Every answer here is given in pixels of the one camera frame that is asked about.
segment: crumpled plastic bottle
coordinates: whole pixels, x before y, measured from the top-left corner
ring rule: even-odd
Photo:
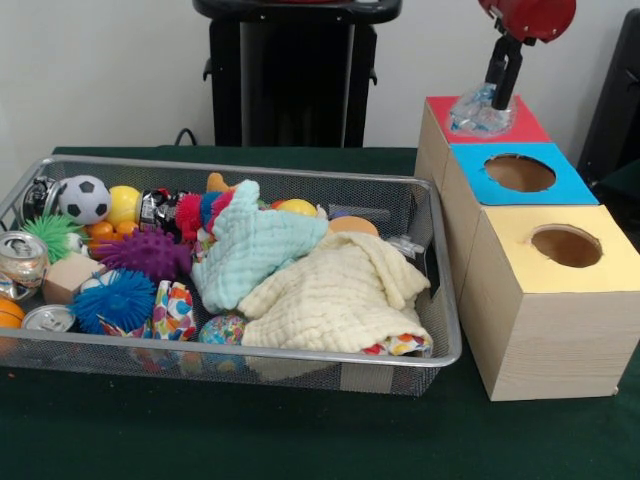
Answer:
[[[512,97],[506,110],[496,110],[491,106],[495,92],[495,84],[482,83],[462,95],[451,109],[449,129],[456,135],[480,138],[496,137],[511,130],[517,114],[516,103]]]

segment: white wall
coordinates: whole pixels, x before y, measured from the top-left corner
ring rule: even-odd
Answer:
[[[378,27],[366,143],[415,146],[426,95],[482,80],[497,33],[477,0],[405,0]],[[624,14],[578,0],[569,32],[525,50],[517,90],[577,160]],[[56,145],[213,141],[208,20],[190,0],[0,0],[0,187]]]

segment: blue spiky ball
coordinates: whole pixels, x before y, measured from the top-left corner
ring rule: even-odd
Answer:
[[[104,320],[128,333],[143,326],[153,313],[156,287],[145,274],[119,269],[95,280],[71,305],[83,332],[104,334],[100,324]]]

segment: black cable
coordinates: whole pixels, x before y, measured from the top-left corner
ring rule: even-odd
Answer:
[[[189,135],[189,138],[191,139],[191,144],[192,145],[194,145],[194,146],[198,145],[198,141],[196,140],[196,136],[188,128],[183,128],[182,130],[180,130],[180,133],[178,134],[178,137],[176,138],[176,141],[174,142],[174,145],[176,145],[176,146],[180,145],[180,142],[182,141],[182,137],[184,137],[185,134]]]

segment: red robot arm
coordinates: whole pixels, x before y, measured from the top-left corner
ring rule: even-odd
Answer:
[[[522,44],[550,42],[567,31],[576,14],[576,0],[479,0],[496,19],[502,37],[496,42],[485,82],[496,85],[492,107],[505,110],[522,65]]]
[[[479,0],[489,15],[500,20],[506,32],[550,42],[567,31],[576,14],[576,0]]]

